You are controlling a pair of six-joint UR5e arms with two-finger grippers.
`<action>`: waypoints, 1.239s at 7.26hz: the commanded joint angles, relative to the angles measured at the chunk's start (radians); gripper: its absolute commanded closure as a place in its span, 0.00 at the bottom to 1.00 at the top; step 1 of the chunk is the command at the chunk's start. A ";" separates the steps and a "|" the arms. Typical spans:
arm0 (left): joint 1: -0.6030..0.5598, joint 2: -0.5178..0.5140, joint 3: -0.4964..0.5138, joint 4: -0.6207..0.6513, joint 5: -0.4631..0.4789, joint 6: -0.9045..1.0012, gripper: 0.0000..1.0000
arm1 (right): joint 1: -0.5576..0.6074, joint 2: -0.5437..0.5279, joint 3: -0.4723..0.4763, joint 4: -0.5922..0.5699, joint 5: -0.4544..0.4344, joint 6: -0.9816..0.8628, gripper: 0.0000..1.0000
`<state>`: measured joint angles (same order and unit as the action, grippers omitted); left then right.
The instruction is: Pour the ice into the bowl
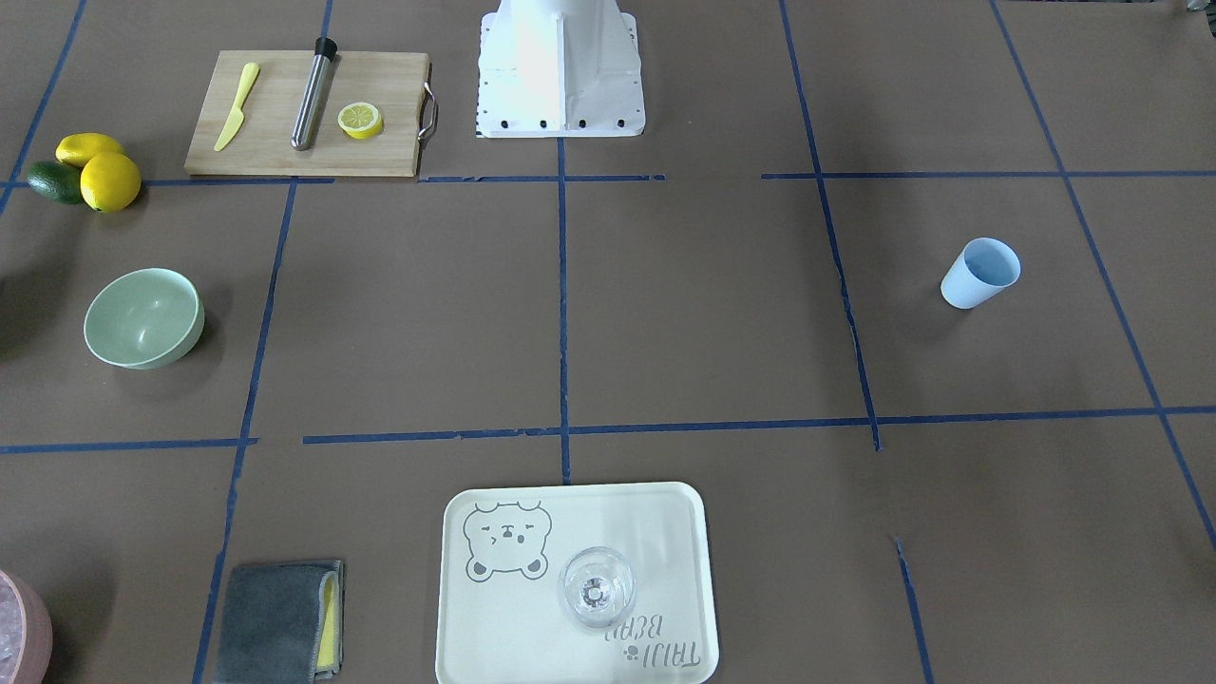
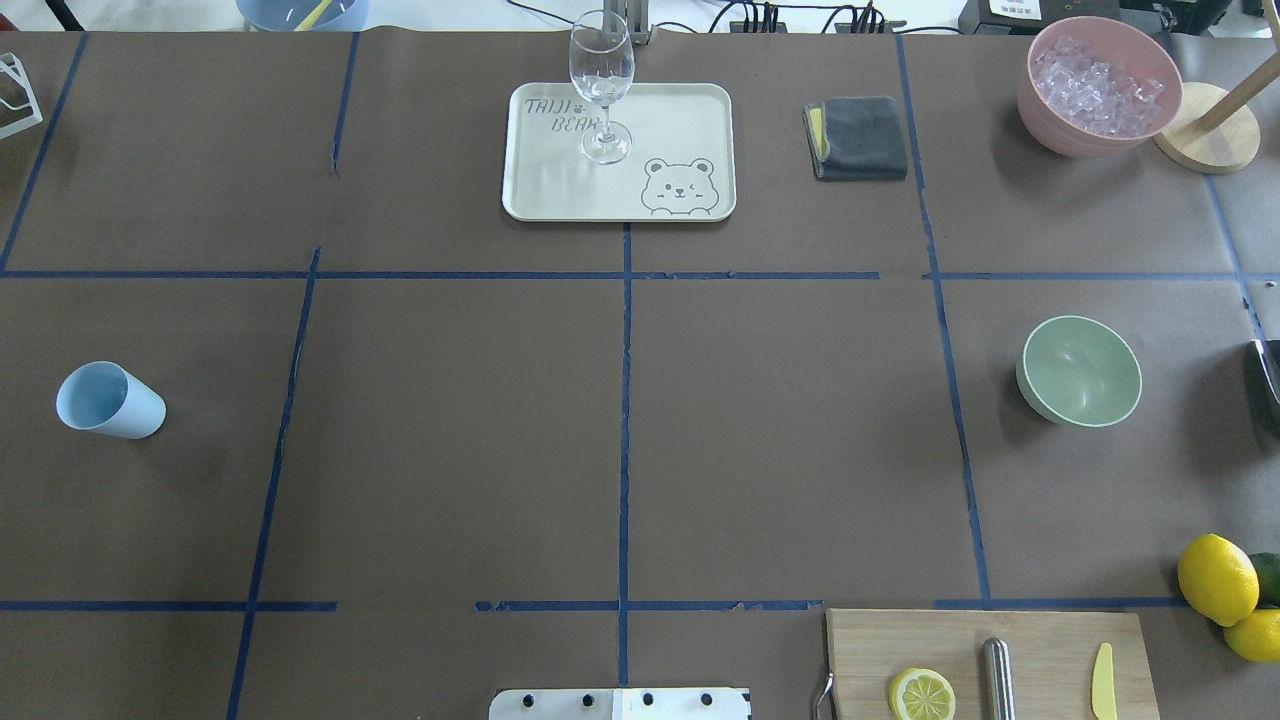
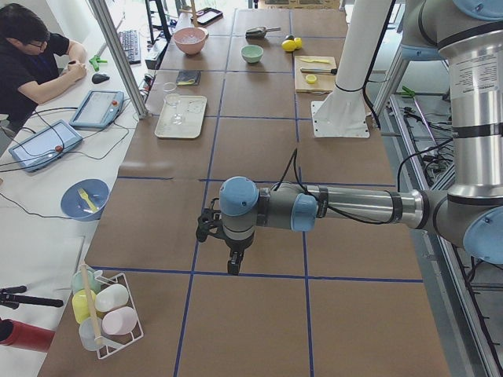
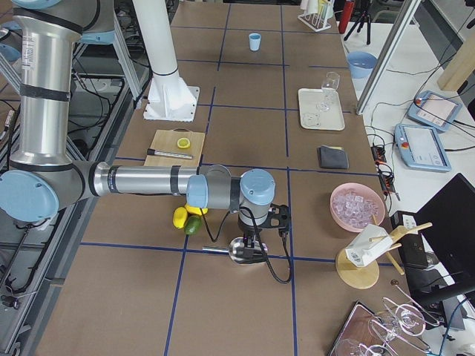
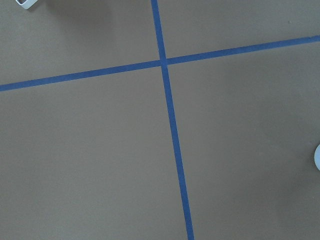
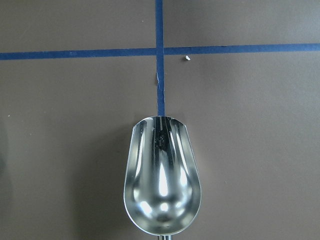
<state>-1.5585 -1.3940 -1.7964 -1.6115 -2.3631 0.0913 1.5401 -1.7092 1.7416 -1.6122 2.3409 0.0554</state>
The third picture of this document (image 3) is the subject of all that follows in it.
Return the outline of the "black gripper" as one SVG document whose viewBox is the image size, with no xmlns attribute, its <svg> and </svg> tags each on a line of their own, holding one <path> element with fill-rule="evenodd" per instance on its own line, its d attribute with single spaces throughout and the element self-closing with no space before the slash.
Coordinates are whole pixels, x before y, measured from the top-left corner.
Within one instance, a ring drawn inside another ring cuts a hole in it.
<svg viewBox="0 0 503 377">
<path fill-rule="evenodd" d="M 244 240 L 225 240 L 230 249 L 229 261 L 227 262 L 227 273 L 238 275 L 240 273 L 241 263 L 244 258 L 245 250 L 252 245 L 252 238 Z"/>
</svg>

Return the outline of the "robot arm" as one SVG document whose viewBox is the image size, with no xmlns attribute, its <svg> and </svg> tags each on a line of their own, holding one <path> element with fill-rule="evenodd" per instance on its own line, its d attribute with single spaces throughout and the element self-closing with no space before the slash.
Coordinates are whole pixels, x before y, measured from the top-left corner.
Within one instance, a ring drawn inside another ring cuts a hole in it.
<svg viewBox="0 0 503 377">
<path fill-rule="evenodd" d="M 502 4 L 409 1 L 402 49 L 410 60 L 449 64 L 455 181 L 446 191 L 368 191 L 244 177 L 219 190 L 218 234 L 236 275 L 258 226 L 307 232 L 319 218 L 424 229 L 485 262 L 502 261 Z"/>
</svg>

